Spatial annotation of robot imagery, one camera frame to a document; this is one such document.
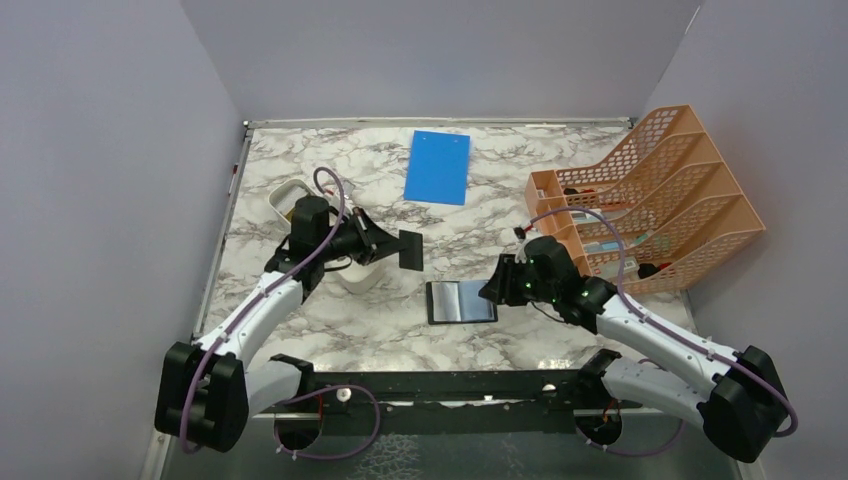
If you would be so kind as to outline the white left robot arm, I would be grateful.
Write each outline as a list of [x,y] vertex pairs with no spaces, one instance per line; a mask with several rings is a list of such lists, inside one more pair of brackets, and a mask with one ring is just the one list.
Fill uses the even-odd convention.
[[253,416],[277,404],[294,411],[309,406],[315,387],[310,362],[277,354],[254,371],[249,364],[314,292],[328,263],[347,258],[367,266],[392,255],[401,268],[422,270],[422,235],[389,234],[363,209],[333,206],[324,197],[297,200],[290,232],[248,298],[211,332],[166,352],[155,430],[177,438],[188,453],[227,452]]

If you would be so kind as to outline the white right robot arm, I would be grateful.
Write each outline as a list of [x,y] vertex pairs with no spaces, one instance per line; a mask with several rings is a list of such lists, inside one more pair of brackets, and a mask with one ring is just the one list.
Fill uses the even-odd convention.
[[500,255],[479,295],[510,307],[549,304],[566,323],[655,362],[650,368],[601,350],[577,374],[575,392],[589,406],[619,400],[660,410],[700,428],[721,452],[745,463],[758,459],[783,424],[797,424],[766,352],[754,346],[738,351],[666,321],[613,283],[580,274],[551,236]]

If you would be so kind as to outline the black leather card holder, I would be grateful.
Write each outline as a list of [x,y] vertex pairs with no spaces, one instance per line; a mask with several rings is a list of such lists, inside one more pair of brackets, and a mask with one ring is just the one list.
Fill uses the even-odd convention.
[[429,325],[495,323],[496,305],[482,298],[485,280],[431,281],[425,284]]

